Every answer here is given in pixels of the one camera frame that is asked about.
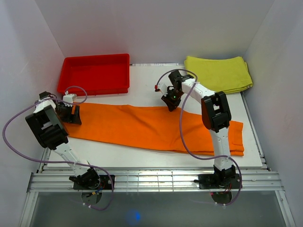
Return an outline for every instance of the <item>orange cloth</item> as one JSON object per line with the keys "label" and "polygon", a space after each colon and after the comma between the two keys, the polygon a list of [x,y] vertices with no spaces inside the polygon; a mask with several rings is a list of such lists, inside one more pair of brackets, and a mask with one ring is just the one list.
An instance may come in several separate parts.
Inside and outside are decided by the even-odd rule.
{"label": "orange cloth", "polygon": [[[129,147],[186,153],[179,133],[180,108],[135,107],[131,105],[80,105],[82,125],[65,124],[69,135]],[[214,155],[211,135],[198,114],[184,111],[184,139],[194,154]],[[241,122],[230,122],[229,144],[232,155],[243,156]]]}

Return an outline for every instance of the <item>white table surface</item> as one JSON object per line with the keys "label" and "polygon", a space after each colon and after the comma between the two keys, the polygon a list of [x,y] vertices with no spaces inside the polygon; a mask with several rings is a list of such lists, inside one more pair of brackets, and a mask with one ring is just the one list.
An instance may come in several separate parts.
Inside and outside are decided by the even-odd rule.
{"label": "white table surface", "polygon": [[[133,106],[166,106],[161,100],[161,93],[154,92],[154,85],[158,78],[166,71],[184,66],[131,66],[130,88],[127,94],[90,96],[88,103]],[[166,76],[163,81],[169,83]],[[232,120],[243,122],[244,156],[233,156],[240,167],[261,167],[256,141],[245,110],[240,93],[227,95]],[[201,105],[189,98],[185,110],[190,113],[201,114]],[[202,161],[188,154],[169,151],[155,151],[140,148],[124,147],[90,140],[69,138],[70,145],[78,152],[81,158],[88,160],[92,165],[118,168],[183,168],[183,167],[212,167],[213,160]],[[50,154],[50,161],[59,161],[62,158],[54,153]],[[48,164],[49,168],[68,167],[67,164]]]}

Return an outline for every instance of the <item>folded yellow towel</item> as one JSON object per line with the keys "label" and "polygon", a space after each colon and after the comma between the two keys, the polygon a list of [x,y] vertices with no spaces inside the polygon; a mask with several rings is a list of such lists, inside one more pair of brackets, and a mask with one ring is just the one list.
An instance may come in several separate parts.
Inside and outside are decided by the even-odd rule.
{"label": "folded yellow towel", "polygon": [[198,81],[213,91],[236,93],[252,86],[246,62],[241,57],[209,60],[188,56],[185,68],[198,76]]}

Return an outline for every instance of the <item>glass panel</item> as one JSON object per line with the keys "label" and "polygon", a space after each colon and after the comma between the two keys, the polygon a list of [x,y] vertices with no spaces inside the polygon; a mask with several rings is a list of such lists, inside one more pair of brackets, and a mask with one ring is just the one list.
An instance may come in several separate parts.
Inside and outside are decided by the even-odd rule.
{"label": "glass panel", "polygon": [[[103,193],[97,205],[104,206],[109,196]],[[81,193],[40,192],[31,226],[285,226],[275,192],[241,192],[225,209],[193,201],[213,202],[208,192],[117,192],[108,210],[97,211],[82,206]]]}

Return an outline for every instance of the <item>plastic container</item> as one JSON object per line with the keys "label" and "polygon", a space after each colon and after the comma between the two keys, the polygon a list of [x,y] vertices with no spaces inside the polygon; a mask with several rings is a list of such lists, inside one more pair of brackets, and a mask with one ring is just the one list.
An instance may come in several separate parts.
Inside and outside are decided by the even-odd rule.
{"label": "plastic container", "polygon": [[[57,91],[64,94],[69,86],[79,86],[89,96],[127,93],[129,54],[111,54],[65,58]],[[78,88],[69,93],[84,96]]]}

